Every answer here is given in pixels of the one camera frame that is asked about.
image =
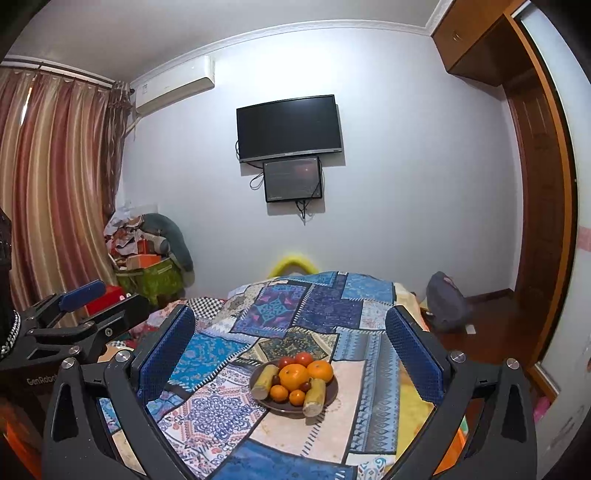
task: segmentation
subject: tangerine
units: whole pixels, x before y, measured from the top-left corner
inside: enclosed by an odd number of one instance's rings
[[[276,402],[282,402],[287,400],[289,392],[285,387],[282,387],[281,385],[273,385],[269,390],[269,395]]]
[[[308,373],[312,378],[320,378],[325,382],[330,382],[334,376],[332,366],[326,360],[316,360],[308,365]]]
[[[291,364],[283,367],[279,372],[279,380],[287,390],[293,392],[298,390],[302,383],[307,382],[310,379],[308,370],[303,365]]]
[[[290,403],[294,407],[301,407],[306,399],[306,394],[302,390],[294,390],[290,393]]]

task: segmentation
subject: black cable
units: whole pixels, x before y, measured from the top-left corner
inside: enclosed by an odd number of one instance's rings
[[[310,195],[310,199],[295,201],[295,206],[300,211],[300,216],[301,216],[301,219],[304,221],[304,223],[306,222],[306,210],[308,208],[308,205],[314,199],[314,195],[316,194],[316,190],[318,190],[318,187],[320,187],[320,184],[324,178],[324,168],[322,166],[322,162],[320,161],[320,159],[318,159],[318,162],[320,163],[320,178],[318,179],[318,183],[316,184],[316,188],[314,188],[312,195]]]
[[[258,185],[256,186],[252,186],[252,182],[255,181],[256,179],[261,178],[261,181],[258,183]],[[261,185],[263,183],[263,181],[265,181],[264,177],[262,176],[262,172],[260,172],[256,177],[254,177],[251,182],[250,182],[250,186],[251,186],[251,190],[258,190],[259,188],[261,188]]]
[[[236,150],[236,158],[238,160],[240,160],[240,152],[238,151],[238,140],[236,140],[236,144],[234,145],[234,150]],[[250,165],[253,168],[258,168],[259,170],[262,170],[262,167],[259,167],[258,165],[253,165],[249,161],[247,161],[245,163],[246,163],[246,165]]]

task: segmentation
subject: ceiling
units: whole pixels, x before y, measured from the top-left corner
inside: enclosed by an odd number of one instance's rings
[[[131,81],[234,35],[314,20],[425,27],[438,0],[51,0],[9,54]]]

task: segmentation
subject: gray backpack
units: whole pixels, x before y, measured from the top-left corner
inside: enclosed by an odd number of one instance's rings
[[[437,272],[427,285],[429,324],[436,332],[449,332],[465,325],[472,316],[472,306],[443,272]]]

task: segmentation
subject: plate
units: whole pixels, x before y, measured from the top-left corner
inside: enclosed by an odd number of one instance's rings
[[[252,389],[254,384],[256,383],[259,375],[262,373],[264,368],[267,365],[275,365],[279,363],[279,360],[273,360],[272,362],[267,362],[266,364],[259,365],[255,368],[255,371],[251,375],[251,380],[248,382],[248,387]],[[326,399],[324,401],[324,406],[327,407],[332,402],[335,401],[336,394],[339,392],[339,383],[336,380],[336,377],[326,384]],[[296,407],[292,405],[289,400],[285,400],[284,402],[276,402],[271,397],[267,397],[265,400],[255,400],[260,405],[268,408],[269,410],[281,414],[281,415],[289,415],[296,418],[303,418],[304,417],[304,407]]]

